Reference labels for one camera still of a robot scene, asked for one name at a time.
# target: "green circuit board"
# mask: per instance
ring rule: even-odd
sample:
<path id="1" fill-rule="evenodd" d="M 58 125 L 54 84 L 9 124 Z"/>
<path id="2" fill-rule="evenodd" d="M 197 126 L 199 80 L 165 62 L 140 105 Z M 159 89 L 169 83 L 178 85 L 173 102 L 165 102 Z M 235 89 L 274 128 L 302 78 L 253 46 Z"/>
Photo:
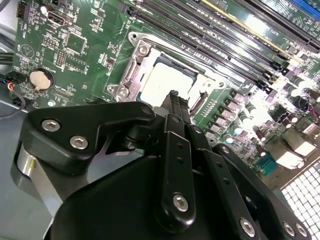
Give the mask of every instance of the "green circuit board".
<path id="1" fill-rule="evenodd" d="M 25 0 L 27 17 L 18 22 L 16 50 L 13 69 L 29 75 L 42 68 L 54 76 L 54 86 L 46 91 L 36 91 L 29 81 L 16 86 L 35 108 L 78 106 L 101 102 L 115 102 L 107 87 L 118 84 L 135 47 L 129 41 L 130 32 L 153 34 L 166 40 L 196 59 L 214 69 L 230 66 L 229 76 L 223 89 L 213 90 L 206 103 L 193 117 L 193 121 L 206 131 L 219 113 L 221 103 L 233 91 L 238 91 L 250 101 L 257 103 L 260 111 L 266 113 L 278 104 L 298 117 L 305 114 L 292 105 L 292 98 L 285 91 L 279 91 L 275 100 L 265 103 L 266 95 L 259 91 L 253 81 L 264 80 L 267 63 L 283 65 L 285 59 L 279 50 L 265 42 L 271 41 L 282 52 L 292 56 L 299 53 L 307 59 L 299 63 L 299 74 L 310 81 L 310 88 L 317 91 L 320 80 L 317 53 L 294 41 L 264 22 L 252 11 L 245 9 L 235 0 L 210 0 L 224 13 L 236 17 L 241 23 L 258 32 L 264 39 L 246 31 L 241 25 L 218 13 L 201 1 L 193 0 L 70 0 L 65 6 L 57 6 L 50 0 Z M 275 11 L 285 13 L 287 20 L 302 29 L 305 34 L 320 40 L 320 23 L 309 17 L 286 0 L 261 1 Z M 48 20 L 41 7 L 50 6 L 64 14 L 68 24 L 59 26 Z M 120 9 L 126 6 L 137 15 L 130 15 Z M 202 19 L 199 24 L 194 19 Z M 288 49 L 294 48 L 293 54 Z M 281 135 L 285 128 L 274 124 L 256 124 L 268 131 L 268 139 Z M 210 139 L 212 144 L 224 142 L 223 134 L 231 134 L 227 126 Z M 243 160 L 249 157 L 258 161 L 252 136 L 237 136 L 232 148 Z"/>

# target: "integrated circuit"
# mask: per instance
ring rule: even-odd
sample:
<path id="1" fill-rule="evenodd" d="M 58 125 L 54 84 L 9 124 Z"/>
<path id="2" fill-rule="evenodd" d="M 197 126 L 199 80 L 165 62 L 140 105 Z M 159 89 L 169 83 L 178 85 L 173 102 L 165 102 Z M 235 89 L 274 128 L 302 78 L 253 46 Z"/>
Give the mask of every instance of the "integrated circuit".
<path id="1" fill-rule="evenodd" d="M 78 36 L 74 33 L 69 33 L 64 46 L 69 50 L 74 52 L 77 55 L 82 55 L 86 47 L 87 40 L 81 36 Z"/>

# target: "dimm slot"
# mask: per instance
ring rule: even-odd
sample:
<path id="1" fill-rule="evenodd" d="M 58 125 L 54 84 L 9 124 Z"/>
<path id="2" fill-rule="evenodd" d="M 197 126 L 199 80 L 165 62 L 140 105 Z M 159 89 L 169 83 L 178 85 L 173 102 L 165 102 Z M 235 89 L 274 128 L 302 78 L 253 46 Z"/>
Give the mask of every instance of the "dimm slot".
<path id="1" fill-rule="evenodd" d="M 286 35 L 290 40 L 298 43 L 301 47 L 318 53 L 320 50 L 320 42 L 313 36 L 310 36 L 299 27 L 288 21 L 286 18 L 270 9 L 268 6 L 258 0 L 233 0 L 243 8 L 250 11 L 256 17 L 266 22 L 271 27 Z"/>
<path id="2" fill-rule="evenodd" d="M 184 11 L 190 11 L 188 7 L 186 7 L 184 4 L 182 4 L 181 2 L 177 1 L 177 0 L 171 0 L 171 2 L 173 4 L 175 4 L 177 7 L 181 7 L 183 8 Z M 191 6 L 195 6 L 194 5 L 194 2 L 193 1 L 189 1 L 189 0 L 186 0 L 186 2 L 188 2 Z M 226 18 L 222 18 L 222 17 L 219 17 L 217 15 L 215 15 L 214 13 L 212 13 L 209 9 L 207 9 L 205 6 L 201 6 L 199 4 L 197 4 L 197 6 L 195 6 L 196 8 L 200 9 L 202 12 L 208 14 L 211 18 L 217 20 L 217 21 L 220 21 L 222 22 L 226 27 L 230 28 L 232 31 L 236 32 L 237 34 L 239 35 L 242 35 L 244 36 L 245 38 L 248 38 L 250 39 L 253 43 L 255 43 L 256 45 L 259 46 L 259 48 L 261 48 L 263 51 L 262 53 L 265 51 L 272 51 L 273 53 L 279 53 L 276 49 L 268 46 L 268 45 L 265 45 L 263 44 L 262 42 L 260 42 L 259 40 L 257 40 L 256 38 L 252 37 L 250 34 L 248 34 L 244 29 L 242 29 L 240 26 L 238 25 L 234 25 L 232 22 L 230 22 L 228 19 Z M 194 16 L 198 16 L 200 19 L 202 19 L 204 21 L 203 18 L 201 18 L 201 14 L 199 14 L 198 12 L 194 12 L 193 13 Z M 274 59 L 272 58 L 269 58 L 270 61 L 274 60 L 276 62 L 279 62 L 279 58 L 278 56 L 274 55 Z"/>
<path id="3" fill-rule="evenodd" d="M 161 15 L 163 15 L 164 17 L 170 19 L 172 21 L 172 23 L 174 23 L 176 26 L 180 26 L 180 28 L 183 29 L 183 31 L 192 32 L 196 37 L 200 38 L 201 41 L 203 43 L 207 44 L 208 46 L 213 44 L 212 47 L 216 48 L 221 53 L 224 53 L 225 55 L 227 55 L 229 60 L 233 56 L 235 59 L 240 61 L 240 63 L 243 64 L 246 68 L 250 69 L 250 71 L 253 72 L 257 77 L 261 76 L 261 74 L 263 74 L 266 71 L 263 67 L 261 67 L 261 66 L 257 65 L 256 63 L 248 60 L 247 58 L 245 58 L 243 56 L 240 56 L 238 54 L 232 53 L 231 51 L 233 51 L 233 50 L 231 48 L 229 48 L 228 46 L 226 46 L 226 45 L 224 45 L 224 44 L 222 44 L 222 43 L 220 43 L 218 41 L 212 42 L 210 39 L 206 38 L 204 33 L 201 32 L 199 29 L 190 27 L 188 24 L 184 23 L 180 19 L 177 19 L 175 16 L 170 15 L 168 12 L 165 12 L 163 10 L 163 8 L 161 8 L 159 6 L 154 6 L 152 3 L 143 3 L 143 4 L 141 4 L 141 6 L 150 7 L 152 10 L 154 10 L 154 11 L 160 13 Z"/>
<path id="4" fill-rule="evenodd" d="M 177 12 L 180 12 L 181 14 L 188 14 L 187 18 L 191 21 L 197 23 L 202 28 L 206 29 L 208 32 L 213 32 L 217 35 L 219 35 L 220 38 L 224 39 L 226 42 L 230 42 L 233 45 L 242 48 L 246 53 L 250 54 L 251 56 L 254 56 L 256 59 L 258 59 L 260 62 L 263 62 L 265 65 L 270 65 L 273 63 L 272 58 L 267 57 L 266 55 L 261 54 L 256 48 L 244 43 L 243 41 L 239 41 L 239 39 L 232 34 L 230 34 L 227 31 L 222 31 L 218 27 L 215 27 L 211 25 L 209 22 L 204 21 L 203 18 L 197 17 L 194 13 L 189 11 L 189 9 L 184 8 L 183 11 L 181 11 L 179 8 L 174 6 L 173 0 L 159 0 L 160 2 L 163 2 L 170 8 L 176 10 Z"/>
<path id="5" fill-rule="evenodd" d="M 229 62 L 225 61 L 222 57 L 220 57 L 218 55 L 213 55 L 207 49 L 203 48 L 201 45 L 195 44 L 190 39 L 188 39 L 185 36 L 181 35 L 177 31 L 175 31 L 173 29 L 172 30 L 165 29 L 163 27 L 162 22 L 159 22 L 159 21 L 155 20 L 154 18 L 150 17 L 148 14 L 145 14 L 144 12 L 139 11 L 139 9 L 137 9 L 137 8 L 136 8 L 136 10 L 137 11 L 135 13 L 131 13 L 132 17 L 136 17 L 138 20 L 141 20 L 143 22 L 147 22 L 149 25 L 154 26 L 155 28 L 164 31 L 168 36 L 170 36 L 170 37 L 172 37 L 172 38 L 184 43 L 186 46 L 188 46 L 189 48 L 193 49 L 194 51 L 201 52 L 201 54 L 204 57 L 206 57 L 208 59 L 211 59 L 212 62 L 214 62 L 216 65 L 220 65 L 221 67 L 227 68 L 229 71 L 231 71 L 235 75 L 238 75 L 241 78 L 243 78 L 245 80 L 248 80 L 253 84 L 257 83 L 257 79 L 253 78 L 251 75 L 248 75 L 248 73 L 246 71 L 242 70 L 241 68 L 239 68 L 237 66 L 231 65 Z M 235 81 L 233 81 L 233 82 L 238 85 L 239 81 L 236 80 L 236 79 L 234 79 L 234 80 Z"/>

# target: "wire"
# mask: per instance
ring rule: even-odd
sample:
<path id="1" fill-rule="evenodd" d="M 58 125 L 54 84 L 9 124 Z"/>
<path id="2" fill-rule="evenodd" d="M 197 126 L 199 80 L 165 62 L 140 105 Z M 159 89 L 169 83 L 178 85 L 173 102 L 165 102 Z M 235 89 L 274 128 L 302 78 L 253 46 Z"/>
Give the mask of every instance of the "wire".
<path id="1" fill-rule="evenodd" d="M 7 84 L 7 88 L 8 88 L 10 91 L 12 91 L 12 92 L 15 90 L 12 82 L 9 82 L 9 83 Z"/>
<path id="2" fill-rule="evenodd" d="M 0 65 L 12 65 L 13 60 L 12 59 L 2 59 L 0 58 Z"/>
<path id="3" fill-rule="evenodd" d="M 316 111 L 315 111 L 315 109 L 313 107 L 311 108 L 311 112 L 316 118 L 319 117 L 318 113 L 316 113 Z"/>
<path id="4" fill-rule="evenodd" d="M 0 120 L 12 118 L 15 115 L 19 114 L 20 112 L 22 112 L 24 110 L 24 108 L 26 107 L 26 100 L 20 94 L 20 92 L 18 92 L 16 90 L 13 90 L 11 92 L 21 100 L 21 106 L 16 111 L 14 111 L 13 113 L 10 113 L 10 114 L 4 115 L 4 116 L 0 116 Z"/>
<path id="5" fill-rule="evenodd" d="M 14 57 L 14 53 L 11 52 L 0 52 L 0 58 L 10 59 Z"/>
<path id="6" fill-rule="evenodd" d="M 12 42 L 12 40 L 7 36 L 3 35 L 1 32 L 0 32 L 0 43 L 5 45 L 8 49 L 11 49 L 11 50 L 15 49 L 15 44 Z"/>

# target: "chip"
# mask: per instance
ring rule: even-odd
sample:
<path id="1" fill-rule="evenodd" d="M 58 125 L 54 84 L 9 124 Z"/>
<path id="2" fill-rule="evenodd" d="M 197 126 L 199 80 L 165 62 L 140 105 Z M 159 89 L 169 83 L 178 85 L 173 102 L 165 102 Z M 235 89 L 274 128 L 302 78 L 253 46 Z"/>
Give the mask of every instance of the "chip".
<path id="1" fill-rule="evenodd" d="M 248 152 L 249 152 L 249 151 L 248 151 L 247 149 L 245 149 L 245 148 L 244 148 L 244 149 L 242 149 L 242 150 L 241 150 L 241 152 L 240 152 L 240 153 L 241 153 L 241 154 L 243 154 L 243 155 L 245 155 L 245 154 L 247 154 Z"/>
<path id="2" fill-rule="evenodd" d="M 236 110 L 238 110 L 239 109 L 239 105 L 236 103 L 236 102 L 234 102 L 234 101 L 232 101 L 232 100 L 230 100 L 230 99 L 228 99 L 227 101 L 226 101 L 226 104 L 225 104 L 229 109 L 231 109 L 232 111 L 236 111 Z"/>
<path id="3" fill-rule="evenodd" d="M 157 63 L 141 88 L 140 99 L 154 107 L 160 107 L 171 90 L 188 99 L 193 79 L 162 62 Z"/>
<path id="4" fill-rule="evenodd" d="M 231 112 L 225 108 L 221 108 L 220 110 L 220 114 L 221 116 L 223 116 L 226 119 L 231 119 L 234 118 L 236 116 L 236 114 L 234 112 Z"/>
<path id="5" fill-rule="evenodd" d="M 218 133 L 221 130 L 221 127 L 213 122 L 212 126 L 210 127 L 210 130 L 215 133 Z"/>
<path id="6" fill-rule="evenodd" d="M 234 95 L 233 95 L 233 99 L 236 100 L 237 102 L 239 103 L 244 103 L 244 102 L 247 102 L 248 101 L 248 98 L 246 96 L 243 96 L 241 93 L 239 92 L 236 92 Z"/>
<path id="7" fill-rule="evenodd" d="M 227 9 L 227 4 L 225 2 L 223 2 L 223 1 L 220 1 L 218 3 L 218 7 L 223 9 L 223 10 L 226 10 Z"/>
<path id="8" fill-rule="evenodd" d="M 216 116 L 215 117 L 215 123 L 220 125 L 220 126 L 225 126 L 225 125 L 228 124 L 228 122 L 229 122 L 228 120 L 226 120 L 226 119 L 224 119 L 224 118 L 222 118 L 220 116 Z"/>
<path id="9" fill-rule="evenodd" d="M 289 53 L 291 53 L 291 54 L 295 54 L 296 51 L 297 51 L 297 49 L 296 49 L 295 47 L 293 47 L 293 46 L 289 46 L 288 49 L 287 49 L 287 51 L 288 51 Z"/>
<path id="10" fill-rule="evenodd" d="M 82 55 L 87 40 L 78 35 L 70 33 L 66 40 L 65 46 L 78 55 Z"/>

